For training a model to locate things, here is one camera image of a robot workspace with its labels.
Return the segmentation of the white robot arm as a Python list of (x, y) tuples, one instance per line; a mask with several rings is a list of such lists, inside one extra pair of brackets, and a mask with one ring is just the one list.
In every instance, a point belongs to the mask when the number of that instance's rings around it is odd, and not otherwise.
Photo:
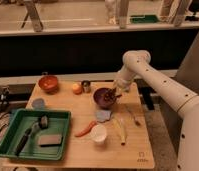
[(199, 95), (150, 66), (146, 50), (127, 51), (114, 85), (121, 92), (130, 89), (139, 75), (183, 119), (176, 171), (199, 171)]

